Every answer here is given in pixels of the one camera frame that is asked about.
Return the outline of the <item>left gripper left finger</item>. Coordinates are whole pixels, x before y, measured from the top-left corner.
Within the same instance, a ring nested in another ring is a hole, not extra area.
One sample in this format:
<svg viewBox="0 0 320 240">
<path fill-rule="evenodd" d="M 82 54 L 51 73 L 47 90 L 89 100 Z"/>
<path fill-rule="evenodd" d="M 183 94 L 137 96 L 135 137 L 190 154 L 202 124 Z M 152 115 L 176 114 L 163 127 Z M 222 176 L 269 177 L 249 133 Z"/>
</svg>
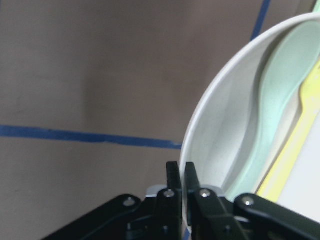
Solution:
<svg viewBox="0 0 320 240">
<path fill-rule="evenodd" d="M 144 200 L 119 195 L 46 236 L 47 240 L 179 240 L 182 184 L 177 162 L 166 163 L 167 185 Z"/>
</svg>

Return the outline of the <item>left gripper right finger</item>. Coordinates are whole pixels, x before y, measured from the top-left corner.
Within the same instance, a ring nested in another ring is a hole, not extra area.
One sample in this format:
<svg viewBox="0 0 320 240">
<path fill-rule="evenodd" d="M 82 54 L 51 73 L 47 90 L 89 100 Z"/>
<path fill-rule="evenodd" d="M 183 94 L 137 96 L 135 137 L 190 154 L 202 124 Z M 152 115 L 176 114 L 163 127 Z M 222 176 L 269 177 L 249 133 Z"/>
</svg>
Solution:
<svg viewBox="0 0 320 240">
<path fill-rule="evenodd" d="M 186 217 L 193 240 L 318 240 L 319 223 L 255 194 L 234 201 L 201 186 L 194 163 L 184 170 Z"/>
</svg>

